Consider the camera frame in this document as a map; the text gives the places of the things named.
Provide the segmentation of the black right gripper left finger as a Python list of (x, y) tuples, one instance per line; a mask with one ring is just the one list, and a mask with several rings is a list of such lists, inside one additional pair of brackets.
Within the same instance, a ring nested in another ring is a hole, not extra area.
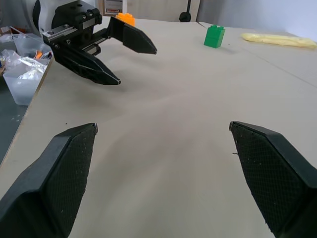
[(96, 123), (55, 135), (0, 200), (2, 238), (67, 238), (86, 191)]

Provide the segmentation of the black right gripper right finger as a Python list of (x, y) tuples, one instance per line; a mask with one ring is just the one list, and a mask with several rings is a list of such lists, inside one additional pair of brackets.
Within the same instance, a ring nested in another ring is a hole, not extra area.
[(232, 121), (246, 183), (276, 238), (317, 236), (317, 170), (280, 133)]

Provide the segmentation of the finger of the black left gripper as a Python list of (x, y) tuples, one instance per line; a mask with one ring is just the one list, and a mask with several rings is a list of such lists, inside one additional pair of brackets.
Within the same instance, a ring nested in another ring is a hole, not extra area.
[(119, 40), (124, 46), (142, 54), (157, 54), (152, 40), (140, 29), (111, 17), (108, 25), (108, 38)]
[(53, 46), (55, 60), (96, 84), (119, 85), (121, 80), (95, 56), (68, 45)]

